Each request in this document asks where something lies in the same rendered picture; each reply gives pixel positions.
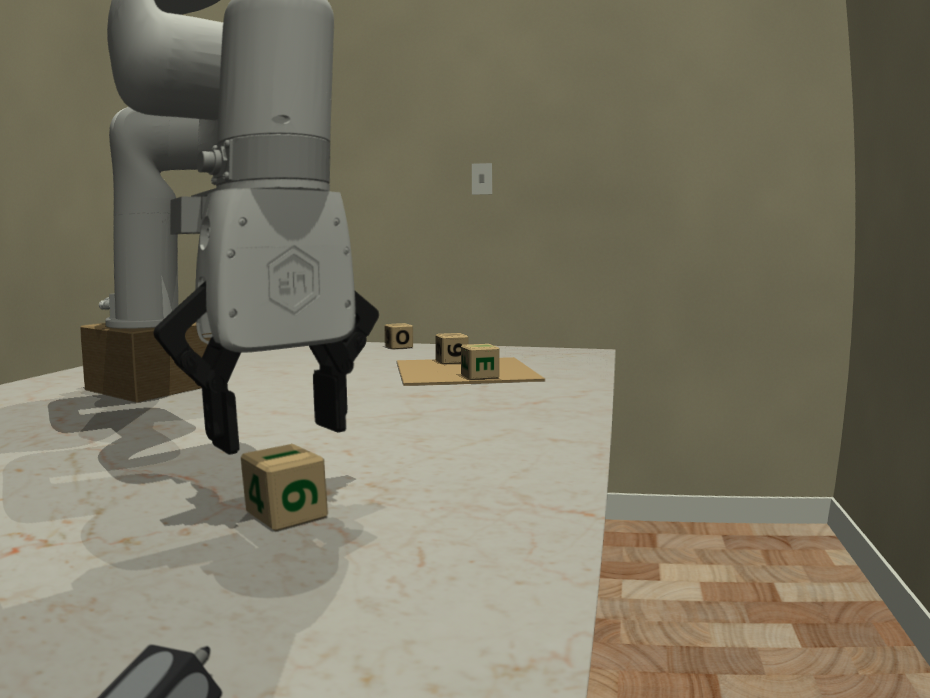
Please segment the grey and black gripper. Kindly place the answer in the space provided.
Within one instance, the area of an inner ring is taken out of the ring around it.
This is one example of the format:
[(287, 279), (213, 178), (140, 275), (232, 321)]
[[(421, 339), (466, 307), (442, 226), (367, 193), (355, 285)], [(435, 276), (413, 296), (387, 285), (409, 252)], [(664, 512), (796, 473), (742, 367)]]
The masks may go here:
[[(238, 181), (216, 190), (205, 203), (195, 291), (153, 332), (202, 387), (207, 437), (227, 454), (240, 449), (228, 381), (241, 353), (303, 346), (320, 366), (313, 373), (315, 423), (346, 431), (346, 374), (379, 312), (354, 290), (341, 193), (301, 179)], [(208, 344), (202, 357), (185, 339), (195, 322)]]

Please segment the tan mat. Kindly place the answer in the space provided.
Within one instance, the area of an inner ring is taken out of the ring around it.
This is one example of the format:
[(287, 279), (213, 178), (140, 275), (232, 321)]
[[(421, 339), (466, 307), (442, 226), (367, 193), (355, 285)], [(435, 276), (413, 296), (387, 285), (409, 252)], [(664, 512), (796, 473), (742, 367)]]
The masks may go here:
[(404, 386), (540, 382), (545, 378), (514, 357), (500, 358), (499, 378), (470, 380), (461, 374), (461, 363), (442, 364), (436, 359), (397, 360)]

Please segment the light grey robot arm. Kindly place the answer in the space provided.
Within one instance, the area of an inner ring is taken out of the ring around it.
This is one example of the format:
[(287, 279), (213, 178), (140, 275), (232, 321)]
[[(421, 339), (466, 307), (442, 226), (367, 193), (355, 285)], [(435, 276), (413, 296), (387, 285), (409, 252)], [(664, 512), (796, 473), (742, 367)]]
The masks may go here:
[(178, 234), (200, 234), (216, 188), (176, 198), (162, 171), (198, 170), (216, 186), (330, 183), (330, 3), (231, 0), (218, 22), (183, 14), (220, 0), (154, 1), (112, 0), (108, 16), (128, 106), (109, 131), (115, 294), (99, 308), (110, 328), (155, 328), (178, 306)]

